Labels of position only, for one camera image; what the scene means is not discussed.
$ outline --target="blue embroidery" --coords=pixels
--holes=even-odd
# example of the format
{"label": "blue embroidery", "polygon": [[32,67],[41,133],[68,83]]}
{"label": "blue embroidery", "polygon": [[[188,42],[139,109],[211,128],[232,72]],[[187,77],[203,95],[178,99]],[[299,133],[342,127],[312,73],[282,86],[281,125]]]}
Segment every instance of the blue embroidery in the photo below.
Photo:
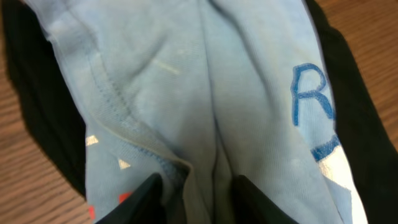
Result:
{"label": "blue embroidery", "polygon": [[[316,90],[310,90],[306,91],[303,93],[299,93],[299,81],[302,72],[306,70],[314,70],[316,71],[320,78],[321,78],[321,84],[317,87]],[[331,107],[331,104],[329,103],[328,98],[320,93],[321,90],[324,89],[326,86],[326,78],[323,74],[323,72],[314,64],[312,63],[305,63],[302,65],[298,65],[293,68],[293,82],[291,86],[291,91],[292,91],[292,98],[293,98],[293,124],[295,126],[299,125],[299,100],[300,99],[305,99],[305,98],[315,98],[318,100],[319,104],[321,104],[323,110],[325,111],[326,115],[328,116],[329,119],[334,119],[335,114],[333,112],[333,109]]]}
{"label": "blue embroidery", "polygon": [[315,160],[318,162],[321,159],[325,158],[331,152],[333,152],[333,149],[336,146],[340,145],[340,141],[338,140],[337,135],[334,135],[330,141],[324,143],[321,146],[317,146],[314,149],[311,150],[312,156],[315,158]]}

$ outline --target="white triangle print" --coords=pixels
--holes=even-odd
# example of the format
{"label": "white triangle print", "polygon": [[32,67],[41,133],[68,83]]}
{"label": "white triangle print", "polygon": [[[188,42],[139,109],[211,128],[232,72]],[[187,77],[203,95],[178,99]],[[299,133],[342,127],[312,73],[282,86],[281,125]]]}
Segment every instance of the white triangle print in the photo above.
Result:
{"label": "white triangle print", "polygon": [[131,165],[128,164],[127,162],[124,162],[123,160],[119,159],[119,167],[120,167],[120,169],[125,169],[128,167],[131,167]]}

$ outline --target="wooden surface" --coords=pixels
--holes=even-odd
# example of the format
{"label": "wooden surface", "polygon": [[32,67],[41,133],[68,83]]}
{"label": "wooden surface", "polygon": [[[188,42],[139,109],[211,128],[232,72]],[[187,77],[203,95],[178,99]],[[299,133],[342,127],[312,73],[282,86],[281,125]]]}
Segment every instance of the wooden surface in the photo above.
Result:
{"label": "wooden surface", "polygon": [[[318,0],[346,37],[371,98],[398,148],[398,3]],[[0,51],[4,52],[2,25]],[[21,120],[0,55],[0,223],[90,223],[84,200],[40,152]]]}

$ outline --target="blue stripe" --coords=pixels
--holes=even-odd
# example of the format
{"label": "blue stripe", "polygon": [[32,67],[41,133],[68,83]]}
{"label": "blue stripe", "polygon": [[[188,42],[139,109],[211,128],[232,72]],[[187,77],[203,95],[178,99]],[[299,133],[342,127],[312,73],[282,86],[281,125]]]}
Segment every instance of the blue stripe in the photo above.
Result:
{"label": "blue stripe", "polygon": [[338,140],[337,135],[334,135],[330,141],[326,142],[325,144],[321,146],[317,146],[316,148],[311,150],[311,153],[315,160],[318,162],[321,159],[325,158],[326,156],[329,156],[331,152],[333,152],[333,149],[336,146],[340,145],[340,141]]}

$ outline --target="light blue garment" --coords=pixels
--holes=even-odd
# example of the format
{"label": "light blue garment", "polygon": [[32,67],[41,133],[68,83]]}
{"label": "light blue garment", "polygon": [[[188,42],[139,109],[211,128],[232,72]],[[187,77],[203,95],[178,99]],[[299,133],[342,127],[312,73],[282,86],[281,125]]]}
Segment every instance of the light blue garment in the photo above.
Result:
{"label": "light blue garment", "polygon": [[340,143],[301,1],[27,2],[97,139],[86,162],[95,220],[159,172],[162,203],[183,189],[189,224],[234,222],[238,174],[299,223],[366,221],[343,152],[343,187],[322,164]]}

